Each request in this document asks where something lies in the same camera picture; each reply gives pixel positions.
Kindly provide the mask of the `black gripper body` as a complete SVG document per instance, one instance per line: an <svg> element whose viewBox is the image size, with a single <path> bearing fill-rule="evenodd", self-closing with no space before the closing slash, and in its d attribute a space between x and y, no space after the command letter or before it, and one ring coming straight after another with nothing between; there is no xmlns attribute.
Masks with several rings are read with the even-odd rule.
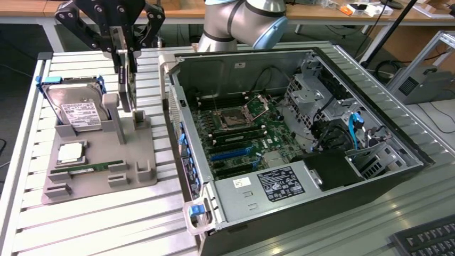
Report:
<svg viewBox="0 0 455 256"><path fill-rule="evenodd" d="M138 43L132 32L132 25L145 7L145 1L73 1L80 11L92 19L100 29L96 36L98 48L113 51L110 28L120 28L125 46L122 49L138 51Z"/></svg>

